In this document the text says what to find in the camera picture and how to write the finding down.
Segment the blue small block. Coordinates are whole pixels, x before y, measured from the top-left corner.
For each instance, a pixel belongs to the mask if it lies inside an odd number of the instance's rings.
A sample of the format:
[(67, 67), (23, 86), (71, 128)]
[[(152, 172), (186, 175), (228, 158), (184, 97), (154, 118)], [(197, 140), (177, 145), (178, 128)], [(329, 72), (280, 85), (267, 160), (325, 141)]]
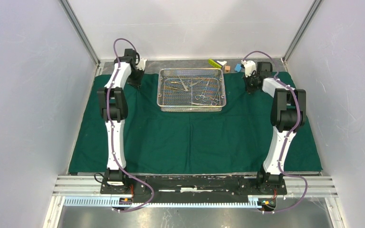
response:
[(237, 64), (234, 68), (234, 71), (237, 72), (237, 73), (240, 72), (241, 70), (242, 70), (242, 65), (241, 64)]

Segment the brown wooden cube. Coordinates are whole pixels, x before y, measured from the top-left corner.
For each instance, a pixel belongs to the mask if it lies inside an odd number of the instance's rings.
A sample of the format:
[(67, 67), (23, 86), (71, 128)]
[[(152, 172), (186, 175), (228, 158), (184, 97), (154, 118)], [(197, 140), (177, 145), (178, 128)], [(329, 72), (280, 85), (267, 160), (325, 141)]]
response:
[(224, 67), (224, 73), (230, 73), (231, 72), (231, 67), (230, 66), (225, 66)]

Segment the metal mesh instrument tray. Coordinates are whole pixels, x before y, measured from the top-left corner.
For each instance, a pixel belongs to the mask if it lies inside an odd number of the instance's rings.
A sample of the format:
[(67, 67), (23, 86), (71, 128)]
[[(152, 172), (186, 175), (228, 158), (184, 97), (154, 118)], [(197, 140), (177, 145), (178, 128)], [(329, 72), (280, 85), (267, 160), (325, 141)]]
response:
[[(188, 86), (189, 91), (183, 89), (178, 76)], [(189, 85), (198, 80), (203, 80), (197, 85)], [(206, 96), (207, 102), (196, 100), (210, 81)], [(223, 95), (222, 106), (211, 106), (210, 98), (213, 98), (221, 85)], [(219, 112), (226, 105), (226, 92), (224, 75), (218, 68), (165, 68), (161, 69), (158, 77), (157, 105), (163, 112)]]

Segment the green surgical cloth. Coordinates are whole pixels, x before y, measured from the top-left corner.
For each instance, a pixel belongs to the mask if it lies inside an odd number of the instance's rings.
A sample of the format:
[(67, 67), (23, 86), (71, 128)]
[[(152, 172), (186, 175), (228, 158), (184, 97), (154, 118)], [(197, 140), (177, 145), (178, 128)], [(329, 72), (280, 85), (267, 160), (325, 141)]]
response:
[[(70, 173), (104, 172), (108, 160), (105, 122), (97, 90), (111, 74), (94, 79), (69, 165)], [(273, 98), (248, 94), (243, 73), (226, 74), (227, 104), (220, 112), (162, 112), (157, 105), (158, 74), (145, 74), (136, 90), (125, 85), (128, 117), (124, 126), (126, 169), (133, 173), (215, 174), (257, 172), (267, 157), (273, 129)], [(307, 120), (289, 146), (284, 171), (321, 171)]]

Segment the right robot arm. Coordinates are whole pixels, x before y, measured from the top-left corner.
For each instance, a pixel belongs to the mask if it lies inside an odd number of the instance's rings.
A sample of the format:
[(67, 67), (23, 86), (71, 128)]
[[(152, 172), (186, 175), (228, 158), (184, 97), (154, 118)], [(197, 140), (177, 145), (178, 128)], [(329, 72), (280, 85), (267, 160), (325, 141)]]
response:
[(273, 98), (270, 122), (273, 136), (268, 155), (250, 187), (260, 194), (286, 194), (285, 159), (293, 138), (306, 120), (306, 92), (270, 76), (272, 64), (243, 60), (244, 82), (248, 93), (260, 90)]

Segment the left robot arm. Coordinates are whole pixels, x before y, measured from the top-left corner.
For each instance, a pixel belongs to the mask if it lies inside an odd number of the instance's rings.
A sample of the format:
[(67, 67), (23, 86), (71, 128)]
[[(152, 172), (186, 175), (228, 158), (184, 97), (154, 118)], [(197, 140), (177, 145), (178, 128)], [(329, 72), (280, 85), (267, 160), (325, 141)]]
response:
[(139, 67), (139, 53), (127, 48), (124, 55), (114, 60), (114, 71), (104, 87), (97, 91), (99, 111), (105, 122), (108, 141), (108, 160), (101, 182), (102, 194), (125, 194), (130, 190), (130, 180), (126, 177), (124, 154), (124, 126), (128, 117), (128, 106), (124, 93), (127, 83), (140, 86), (144, 67)]

